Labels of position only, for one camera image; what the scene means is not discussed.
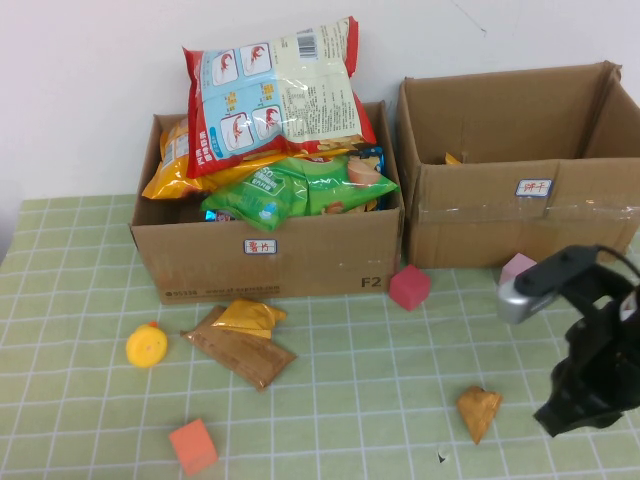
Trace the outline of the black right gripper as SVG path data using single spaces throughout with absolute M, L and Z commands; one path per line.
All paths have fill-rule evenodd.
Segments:
M 561 294 L 582 317 L 565 334 L 569 352 L 534 414 L 551 437 L 608 428 L 639 401 L 639 288 L 609 269 L 590 269 Z

